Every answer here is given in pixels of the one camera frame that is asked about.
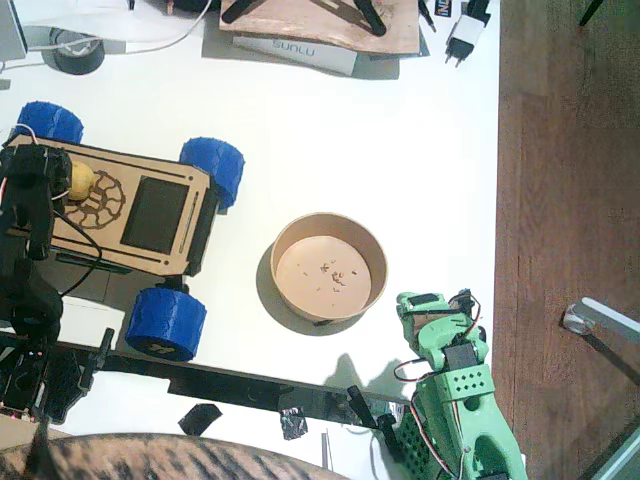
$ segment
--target black tape roll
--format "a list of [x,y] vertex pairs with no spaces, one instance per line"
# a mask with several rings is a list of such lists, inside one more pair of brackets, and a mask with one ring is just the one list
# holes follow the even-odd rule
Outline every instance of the black tape roll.
[[[69,43],[83,38],[91,38],[91,36],[59,28],[52,28],[49,32],[51,45]],[[61,71],[71,75],[86,75],[102,65],[104,61],[104,42],[102,40],[87,41],[86,43],[58,48],[53,50],[52,53],[53,60]]]

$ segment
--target blue tire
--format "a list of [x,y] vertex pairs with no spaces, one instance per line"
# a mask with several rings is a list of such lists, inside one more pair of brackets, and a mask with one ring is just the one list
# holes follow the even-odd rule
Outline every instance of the blue tire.
[[235,147],[215,138],[192,138],[182,147],[180,163],[199,167],[213,177],[221,209],[235,203],[244,170],[244,157]]
[[[73,113],[48,102],[27,103],[22,107],[18,123],[29,125],[38,137],[70,143],[80,143],[84,130]],[[15,132],[29,134],[23,127],[16,127]]]
[[125,335],[141,353],[186,362],[195,357],[207,310],[187,293],[147,288],[136,298]]

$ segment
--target striped fur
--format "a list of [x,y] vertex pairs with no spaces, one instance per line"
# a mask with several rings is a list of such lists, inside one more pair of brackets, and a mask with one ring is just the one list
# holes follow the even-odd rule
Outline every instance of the striped fur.
[[[157,434],[90,435],[51,440],[63,479],[282,479],[344,477],[266,450],[203,438]],[[30,446],[0,452],[0,479],[45,479],[25,475]]]

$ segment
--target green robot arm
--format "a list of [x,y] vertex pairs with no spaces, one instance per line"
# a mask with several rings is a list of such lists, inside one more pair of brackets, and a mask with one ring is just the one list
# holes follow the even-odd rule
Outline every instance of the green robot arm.
[[[480,329],[469,330],[475,326],[473,299],[468,290],[451,302],[440,294],[398,296],[405,339],[434,372],[417,384],[412,404],[432,448],[451,472],[448,477],[526,480],[520,449],[496,404],[484,364],[489,348]],[[446,473],[426,448],[413,416],[405,415],[397,436],[414,478]]]

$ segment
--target brown paper bowl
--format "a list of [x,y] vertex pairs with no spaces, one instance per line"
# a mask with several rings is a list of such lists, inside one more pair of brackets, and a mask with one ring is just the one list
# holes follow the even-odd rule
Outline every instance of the brown paper bowl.
[[295,313],[325,325],[361,315],[380,298],[387,261],[362,225],[335,213],[313,213],[280,233],[271,275]]

